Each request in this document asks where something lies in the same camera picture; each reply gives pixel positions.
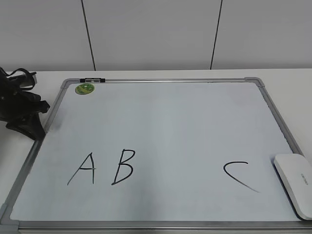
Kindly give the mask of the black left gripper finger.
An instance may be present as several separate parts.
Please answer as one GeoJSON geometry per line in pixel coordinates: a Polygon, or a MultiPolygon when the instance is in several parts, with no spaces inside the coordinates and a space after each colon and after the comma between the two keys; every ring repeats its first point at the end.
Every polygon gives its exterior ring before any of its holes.
{"type": "Polygon", "coordinates": [[[46,136],[38,113],[11,120],[6,124],[6,128],[19,132],[32,140],[43,140],[46,136]]]}

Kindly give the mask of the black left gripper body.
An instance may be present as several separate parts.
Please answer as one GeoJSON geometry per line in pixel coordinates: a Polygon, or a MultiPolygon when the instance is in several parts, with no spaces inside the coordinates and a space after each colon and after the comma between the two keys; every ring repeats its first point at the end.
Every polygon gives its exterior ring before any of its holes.
{"type": "Polygon", "coordinates": [[[37,83],[36,72],[18,68],[11,73],[0,69],[0,119],[9,122],[17,118],[47,113],[50,105],[31,90],[37,83]]]}

